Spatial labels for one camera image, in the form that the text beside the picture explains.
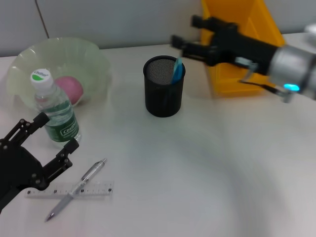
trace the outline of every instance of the translucent green bowl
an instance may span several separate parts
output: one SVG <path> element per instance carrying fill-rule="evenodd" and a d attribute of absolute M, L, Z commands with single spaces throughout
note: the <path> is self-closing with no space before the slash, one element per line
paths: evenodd
<path fill-rule="evenodd" d="M 106 93 L 110 80 L 110 63 L 98 46 L 78 38 L 54 38 L 35 44 L 20 53 L 11 64 L 6 88 L 18 95 L 25 105 L 34 108 L 35 90 L 30 82 L 31 73 L 39 68 L 48 69 L 53 78 L 72 76 L 83 87 L 83 96 L 89 99 Z"/>

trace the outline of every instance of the black mesh pen holder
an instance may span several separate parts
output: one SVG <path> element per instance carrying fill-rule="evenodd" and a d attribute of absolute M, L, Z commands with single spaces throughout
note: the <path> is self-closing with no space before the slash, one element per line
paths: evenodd
<path fill-rule="evenodd" d="M 145 104 L 149 113 L 154 116 L 162 118 L 173 116 L 181 107 L 186 69 L 182 64 L 181 79 L 172 83 L 175 61 L 175 57 L 157 56 L 144 66 Z"/>

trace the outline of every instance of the white table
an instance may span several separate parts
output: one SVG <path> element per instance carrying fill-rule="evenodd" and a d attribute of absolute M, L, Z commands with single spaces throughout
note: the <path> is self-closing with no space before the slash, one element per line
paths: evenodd
<path fill-rule="evenodd" d="M 302 34 L 285 37 L 309 49 Z M 75 182 L 107 157 L 94 180 L 114 180 L 113 196 L 75 200 L 44 223 L 58 201 L 22 192 L 0 215 L 1 237 L 315 237 L 315 101 L 213 100 L 204 65 L 184 59 L 182 108 L 156 118 L 145 109 L 142 69 L 153 56 L 178 52 L 168 45 L 102 51 L 113 69 L 107 100 L 76 108 L 82 141 L 74 166 L 55 181 Z M 13 60 L 0 59 L 2 137 L 34 117 L 5 95 Z M 42 164 L 58 152 L 44 129 L 24 147 Z"/>

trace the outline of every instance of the water bottle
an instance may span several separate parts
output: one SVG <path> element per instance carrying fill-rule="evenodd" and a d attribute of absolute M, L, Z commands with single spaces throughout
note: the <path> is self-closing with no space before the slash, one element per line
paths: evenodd
<path fill-rule="evenodd" d="M 45 129 L 58 147 L 63 147 L 70 139 L 81 139 L 73 106 L 66 93 L 58 87 L 47 69 L 37 69 L 31 74 L 35 88 L 37 111 L 44 112 L 50 119 Z"/>

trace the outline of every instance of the pink fruit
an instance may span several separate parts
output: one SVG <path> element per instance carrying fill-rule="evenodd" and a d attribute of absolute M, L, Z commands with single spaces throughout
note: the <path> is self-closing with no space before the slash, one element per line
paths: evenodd
<path fill-rule="evenodd" d="M 75 104 L 83 95 L 83 87 L 74 77 L 60 77 L 55 80 L 55 83 L 68 95 L 71 104 Z"/>

